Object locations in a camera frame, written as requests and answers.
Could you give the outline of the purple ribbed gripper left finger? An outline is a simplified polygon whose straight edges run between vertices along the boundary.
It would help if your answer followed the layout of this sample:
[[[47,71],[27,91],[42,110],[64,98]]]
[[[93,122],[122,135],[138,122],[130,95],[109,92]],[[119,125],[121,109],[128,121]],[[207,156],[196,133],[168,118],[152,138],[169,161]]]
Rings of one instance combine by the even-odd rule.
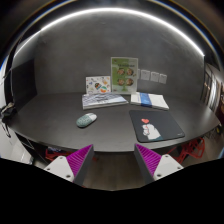
[[[45,171],[82,186],[93,156],[93,145],[88,145],[67,157],[58,156]]]

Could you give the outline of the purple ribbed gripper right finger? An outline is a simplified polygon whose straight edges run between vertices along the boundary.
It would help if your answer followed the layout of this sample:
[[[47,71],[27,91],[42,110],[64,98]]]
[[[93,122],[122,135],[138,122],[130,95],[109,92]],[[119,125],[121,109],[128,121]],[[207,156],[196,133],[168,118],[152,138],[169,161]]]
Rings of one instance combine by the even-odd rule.
[[[150,184],[183,168],[170,155],[160,155],[140,144],[134,145],[134,155],[145,184]]]

